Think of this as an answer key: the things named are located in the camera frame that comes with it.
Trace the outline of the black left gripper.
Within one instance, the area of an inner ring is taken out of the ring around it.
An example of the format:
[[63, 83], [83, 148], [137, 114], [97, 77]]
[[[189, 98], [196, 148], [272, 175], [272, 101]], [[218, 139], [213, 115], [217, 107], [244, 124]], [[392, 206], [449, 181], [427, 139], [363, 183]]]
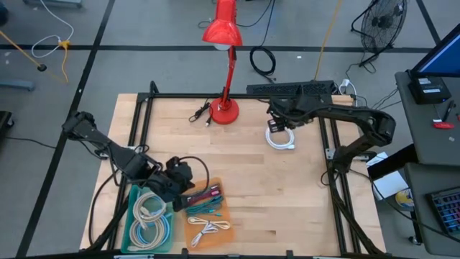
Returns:
[[179, 212], [188, 205], [188, 198], [181, 195], [195, 186], [192, 179], [191, 167], [175, 156], [166, 162], [166, 169], [148, 178], [148, 188], [164, 202], [172, 202], [174, 212]]

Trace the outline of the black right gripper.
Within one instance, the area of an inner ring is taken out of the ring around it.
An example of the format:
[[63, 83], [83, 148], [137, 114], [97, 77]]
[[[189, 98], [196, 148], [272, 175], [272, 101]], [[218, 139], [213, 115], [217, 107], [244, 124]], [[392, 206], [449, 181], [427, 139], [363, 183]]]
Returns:
[[287, 99], [272, 97], [269, 100], [267, 113], [272, 117], [267, 122], [271, 133], [285, 129], [295, 129], [313, 122], [317, 117], [314, 113], [319, 104], [319, 96], [298, 94]]

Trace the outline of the orange translucent plastic tray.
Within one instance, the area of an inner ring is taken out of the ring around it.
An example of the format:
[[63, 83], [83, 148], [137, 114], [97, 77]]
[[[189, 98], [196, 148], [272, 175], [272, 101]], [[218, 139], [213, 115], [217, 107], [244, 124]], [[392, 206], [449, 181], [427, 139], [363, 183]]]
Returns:
[[205, 185], [205, 181], [199, 181], [187, 193], [197, 196], [191, 198], [192, 205], [183, 212], [185, 243], [190, 250], [221, 247], [235, 239], [222, 180], [212, 178], [206, 192], [199, 194]]

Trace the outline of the green translucent plastic tray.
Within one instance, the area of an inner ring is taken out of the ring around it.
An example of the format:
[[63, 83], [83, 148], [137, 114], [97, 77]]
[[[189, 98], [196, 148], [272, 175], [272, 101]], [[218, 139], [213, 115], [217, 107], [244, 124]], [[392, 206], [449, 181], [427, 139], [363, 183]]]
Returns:
[[131, 187], [121, 252], [168, 253], [173, 246], [175, 212], [148, 187]]

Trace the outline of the black perforated box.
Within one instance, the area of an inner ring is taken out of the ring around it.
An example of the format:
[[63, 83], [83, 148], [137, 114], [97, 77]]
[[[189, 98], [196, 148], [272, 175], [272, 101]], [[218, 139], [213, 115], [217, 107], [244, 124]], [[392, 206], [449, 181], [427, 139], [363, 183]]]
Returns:
[[304, 81], [291, 83], [252, 84], [246, 90], [248, 94], [258, 95], [321, 95], [331, 94], [333, 81]]

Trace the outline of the white power adapter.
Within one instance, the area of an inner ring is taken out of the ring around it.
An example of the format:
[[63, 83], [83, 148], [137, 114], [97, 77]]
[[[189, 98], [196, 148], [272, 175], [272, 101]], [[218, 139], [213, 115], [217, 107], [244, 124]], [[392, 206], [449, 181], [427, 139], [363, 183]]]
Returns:
[[341, 95], [346, 95], [346, 90], [348, 89], [348, 87], [351, 87], [352, 89], [352, 93], [350, 94], [350, 96], [353, 98], [354, 100], [354, 106], [358, 106], [358, 101], [357, 101], [357, 90], [356, 90], [356, 87], [354, 86], [354, 84], [347, 78], [345, 78], [341, 84], [339, 85], [338, 89], [339, 89], [339, 93]]

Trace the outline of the white box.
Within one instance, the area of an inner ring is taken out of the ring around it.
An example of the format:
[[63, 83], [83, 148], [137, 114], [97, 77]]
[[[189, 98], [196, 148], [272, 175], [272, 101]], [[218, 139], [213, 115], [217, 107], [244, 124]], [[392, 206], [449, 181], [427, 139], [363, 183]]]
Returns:
[[374, 197], [378, 201], [395, 195], [397, 192], [407, 188], [409, 188], [409, 185], [399, 171], [394, 171], [377, 180], [373, 180], [372, 184]]

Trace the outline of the yellow blue round disc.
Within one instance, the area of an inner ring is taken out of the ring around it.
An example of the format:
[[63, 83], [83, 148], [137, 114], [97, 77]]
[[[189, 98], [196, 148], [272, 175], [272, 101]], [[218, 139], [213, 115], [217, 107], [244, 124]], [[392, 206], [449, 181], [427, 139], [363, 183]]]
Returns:
[[412, 209], [415, 206], [410, 188], [398, 191], [395, 194], [395, 201], [400, 207], [405, 209]]

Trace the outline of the grey desk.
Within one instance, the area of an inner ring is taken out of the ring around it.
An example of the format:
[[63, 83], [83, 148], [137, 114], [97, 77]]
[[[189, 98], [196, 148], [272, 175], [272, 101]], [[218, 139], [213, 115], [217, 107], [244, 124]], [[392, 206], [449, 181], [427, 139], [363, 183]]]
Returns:
[[417, 221], [441, 232], [438, 234], [420, 226], [425, 249], [432, 255], [460, 257], [460, 242], [443, 236], [441, 225], [426, 198], [427, 194], [460, 187], [460, 168], [407, 163], [404, 171], [415, 202]]
[[418, 161], [422, 164], [460, 166], [460, 78], [443, 80], [455, 103], [448, 117], [453, 129], [436, 129], [433, 126], [433, 120], [445, 114], [449, 105], [447, 101], [437, 105], [416, 104], [408, 88], [409, 75], [397, 72], [395, 80]]

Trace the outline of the black floor fan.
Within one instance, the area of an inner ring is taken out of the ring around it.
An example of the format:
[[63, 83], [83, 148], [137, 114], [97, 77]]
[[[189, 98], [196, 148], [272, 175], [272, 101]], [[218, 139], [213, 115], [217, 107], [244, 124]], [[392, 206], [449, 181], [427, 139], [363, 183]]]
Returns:
[[359, 67], [394, 47], [407, 10], [407, 0], [371, 0], [369, 6], [351, 23], [351, 31], [360, 36], [364, 51], [372, 53], [372, 56], [359, 63]]

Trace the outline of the computer monitor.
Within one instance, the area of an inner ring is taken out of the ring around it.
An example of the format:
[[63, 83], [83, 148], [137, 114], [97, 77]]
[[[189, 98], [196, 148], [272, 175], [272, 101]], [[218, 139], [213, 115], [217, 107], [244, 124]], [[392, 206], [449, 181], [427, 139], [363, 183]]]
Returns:
[[460, 23], [412, 70], [416, 76], [460, 78]]

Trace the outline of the black keyboard coloured keys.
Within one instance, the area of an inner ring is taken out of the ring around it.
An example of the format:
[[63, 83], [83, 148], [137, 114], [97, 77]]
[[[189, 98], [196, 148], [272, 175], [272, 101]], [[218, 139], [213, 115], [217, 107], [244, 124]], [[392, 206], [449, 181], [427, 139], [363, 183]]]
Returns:
[[444, 233], [460, 234], [460, 187], [453, 187], [425, 195], [425, 198]]

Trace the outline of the black caster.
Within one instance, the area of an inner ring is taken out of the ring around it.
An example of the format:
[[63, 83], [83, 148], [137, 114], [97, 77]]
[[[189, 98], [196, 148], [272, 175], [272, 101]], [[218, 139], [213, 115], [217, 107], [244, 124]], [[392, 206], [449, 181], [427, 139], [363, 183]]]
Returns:
[[0, 140], [6, 137], [6, 133], [14, 126], [12, 113], [0, 111]]

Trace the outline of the grey metal cart leg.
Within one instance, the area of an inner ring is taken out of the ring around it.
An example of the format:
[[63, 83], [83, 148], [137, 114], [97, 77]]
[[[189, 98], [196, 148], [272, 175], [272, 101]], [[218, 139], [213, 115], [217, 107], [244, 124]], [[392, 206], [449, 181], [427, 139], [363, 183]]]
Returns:
[[82, 0], [22, 0], [24, 4], [45, 4], [46, 6], [73, 6], [77, 9], [83, 7]]
[[34, 91], [35, 85], [31, 81], [23, 81], [18, 79], [1, 79], [0, 78], [0, 87], [4, 88], [16, 88], [25, 91]]

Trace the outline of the black aluminium table frame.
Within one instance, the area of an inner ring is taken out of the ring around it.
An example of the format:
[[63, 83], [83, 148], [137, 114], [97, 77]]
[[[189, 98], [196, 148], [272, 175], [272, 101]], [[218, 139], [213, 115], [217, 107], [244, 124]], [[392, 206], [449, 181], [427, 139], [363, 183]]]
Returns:
[[160, 161], [192, 155], [195, 184], [207, 177], [222, 180], [235, 239], [206, 253], [385, 253], [369, 182], [351, 173], [326, 176], [325, 149], [358, 138], [355, 124], [317, 118], [296, 130], [294, 150], [276, 151], [265, 142], [267, 95], [234, 94], [240, 113], [232, 124], [189, 122], [212, 99], [213, 94], [121, 94], [109, 130], [122, 145], [147, 143]]

